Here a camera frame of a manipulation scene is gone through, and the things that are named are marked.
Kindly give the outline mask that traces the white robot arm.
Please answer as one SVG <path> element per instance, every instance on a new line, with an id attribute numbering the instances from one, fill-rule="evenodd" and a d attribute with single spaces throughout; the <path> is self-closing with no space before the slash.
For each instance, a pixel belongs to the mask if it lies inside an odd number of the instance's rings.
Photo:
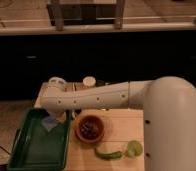
<path id="1" fill-rule="evenodd" d="M 196 171 L 196 87 L 175 76 L 68 91 L 53 77 L 40 105 L 56 113 L 76 109 L 143 112 L 145 171 Z"/>

